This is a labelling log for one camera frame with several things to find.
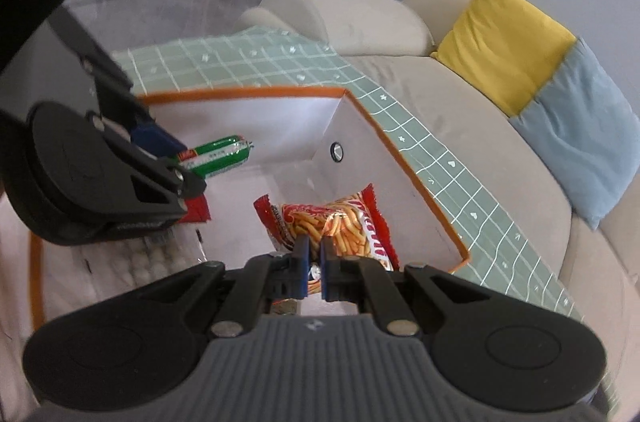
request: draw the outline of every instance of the red snack packet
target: red snack packet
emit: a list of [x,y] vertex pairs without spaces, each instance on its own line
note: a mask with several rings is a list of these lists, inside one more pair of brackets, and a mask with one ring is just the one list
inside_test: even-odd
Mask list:
[[[292,250],[296,236],[309,235],[311,259],[318,262],[320,238],[331,236],[338,256],[375,258],[388,271],[400,267],[389,228],[376,206],[373,184],[324,206],[274,206],[265,195],[254,202],[254,207],[278,248]],[[309,281],[309,292],[316,291],[317,283],[316,279]]]

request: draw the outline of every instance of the yellow pillow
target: yellow pillow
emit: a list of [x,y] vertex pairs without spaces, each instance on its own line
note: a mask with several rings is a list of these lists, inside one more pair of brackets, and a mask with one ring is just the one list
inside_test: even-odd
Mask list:
[[431,57],[512,117],[574,43],[569,30],[526,0],[471,0]]

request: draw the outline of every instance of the beige couch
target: beige couch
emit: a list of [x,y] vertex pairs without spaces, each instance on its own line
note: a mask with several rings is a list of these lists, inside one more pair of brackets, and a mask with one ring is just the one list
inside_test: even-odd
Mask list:
[[640,412],[640,177],[592,232],[507,118],[428,55],[469,0],[263,0],[253,25],[328,41],[389,90],[480,179],[572,294],[607,349],[620,399],[615,421]]

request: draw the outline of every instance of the green checkered tablecloth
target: green checkered tablecloth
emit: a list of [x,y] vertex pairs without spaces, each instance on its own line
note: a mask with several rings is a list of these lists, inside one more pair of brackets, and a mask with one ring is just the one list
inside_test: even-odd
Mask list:
[[[233,36],[115,52],[113,57],[130,75],[138,94],[224,86],[349,89],[398,147],[469,248],[472,261],[456,275],[582,321],[557,277],[464,163],[332,47],[254,27]],[[614,397],[613,389],[607,394]]]

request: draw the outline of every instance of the sofa backrest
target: sofa backrest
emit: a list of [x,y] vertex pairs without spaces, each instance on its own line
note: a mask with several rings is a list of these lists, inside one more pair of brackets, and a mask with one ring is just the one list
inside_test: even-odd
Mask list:
[[404,0],[403,3],[427,24],[437,47],[469,5],[469,0]]

